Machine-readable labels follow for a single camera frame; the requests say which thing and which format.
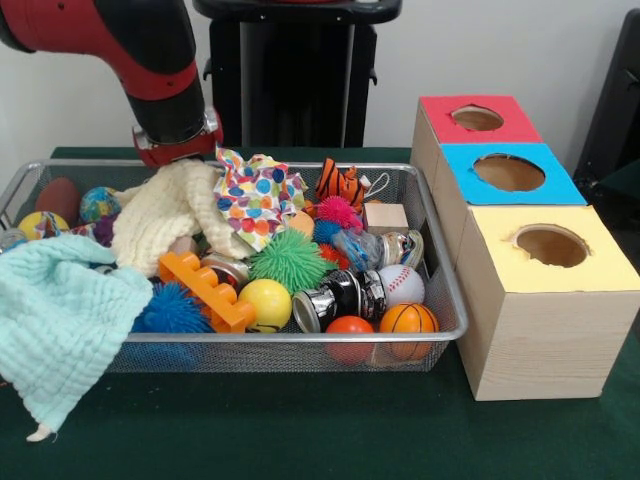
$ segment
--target stacked wooden boxes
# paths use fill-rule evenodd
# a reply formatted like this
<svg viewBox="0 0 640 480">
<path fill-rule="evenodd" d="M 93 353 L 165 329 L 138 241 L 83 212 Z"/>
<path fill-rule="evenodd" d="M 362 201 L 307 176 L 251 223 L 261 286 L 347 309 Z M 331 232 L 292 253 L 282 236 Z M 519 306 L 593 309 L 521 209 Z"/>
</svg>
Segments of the stacked wooden boxes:
<svg viewBox="0 0 640 480">
<path fill-rule="evenodd" d="M 600 395 L 640 278 L 516 101 L 422 98 L 411 162 L 467 298 L 475 398 Z"/>
</svg>

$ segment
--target green spiky ball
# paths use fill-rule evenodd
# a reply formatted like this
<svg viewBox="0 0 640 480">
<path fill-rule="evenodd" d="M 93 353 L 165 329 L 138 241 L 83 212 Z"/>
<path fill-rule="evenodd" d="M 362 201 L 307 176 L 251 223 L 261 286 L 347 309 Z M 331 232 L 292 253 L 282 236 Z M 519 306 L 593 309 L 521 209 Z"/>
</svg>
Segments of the green spiky ball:
<svg viewBox="0 0 640 480">
<path fill-rule="evenodd" d="M 327 271 L 335 268 L 320 256 L 317 244 L 294 229 L 276 235 L 251 257 L 250 263 L 251 280 L 270 278 L 284 285 L 291 295 L 316 288 Z"/>
</svg>

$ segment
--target blue lid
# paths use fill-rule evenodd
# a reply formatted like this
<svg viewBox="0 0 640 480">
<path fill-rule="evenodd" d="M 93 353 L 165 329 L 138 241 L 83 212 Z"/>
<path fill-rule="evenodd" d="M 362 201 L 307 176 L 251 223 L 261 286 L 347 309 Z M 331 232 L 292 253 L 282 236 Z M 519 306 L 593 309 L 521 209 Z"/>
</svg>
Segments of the blue lid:
<svg viewBox="0 0 640 480">
<path fill-rule="evenodd" d="M 558 162 L 551 149 L 542 143 L 487 143 L 443 145 L 444 158 L 449 163 L 460 191 L 467 203 L 472 205 L 586 205 L 587 202 L 580 195 L 571 177 Z M 537 173 L 535 179 L 529 180 L 524 187 L 528 191 L 502 190 L 482 178 L 476 169 L 476 163 L 483 159 L 511 157 L 525 160 L 538 167 L 544 178 Z M 494 166 L 499 160 L 491 162 Z"/>
</svg>

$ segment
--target light blue cloth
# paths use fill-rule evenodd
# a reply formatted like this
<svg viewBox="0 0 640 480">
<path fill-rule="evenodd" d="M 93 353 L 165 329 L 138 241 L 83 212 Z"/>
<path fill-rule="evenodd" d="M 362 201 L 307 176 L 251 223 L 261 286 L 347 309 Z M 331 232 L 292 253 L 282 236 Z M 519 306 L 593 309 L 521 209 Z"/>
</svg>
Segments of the light blue cloth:
<svg viewBox="0 0 640 480">
<path fill-rule="evenodd" d="M 31 416 L 56 432 L 98 381 L 149 303 L 151 283 L 115 257 L 62 235 L 0 255 L 0 375 Z"/>
</svg>

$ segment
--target orange building block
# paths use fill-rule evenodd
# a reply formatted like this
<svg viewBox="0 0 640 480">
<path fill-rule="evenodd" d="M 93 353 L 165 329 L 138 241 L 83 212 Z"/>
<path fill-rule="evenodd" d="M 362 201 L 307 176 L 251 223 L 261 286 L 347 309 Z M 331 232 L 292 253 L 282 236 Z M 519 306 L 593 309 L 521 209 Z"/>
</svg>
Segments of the orange building block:
<svg viewBox="0 0 640 480">
<path fill-rule="evenodd" d="M 164 283 L 178 282 L 204 304 L 203 313 L 218 333 L 244 333 L 256 318 L 249 302 L 238 300 L 231 285 L 218 284 L 218 276 L 209 267 L 200 267 L 200 259 L 191 252 L 169 252 L 160 258 L 158 276 Z"/>
</svg>

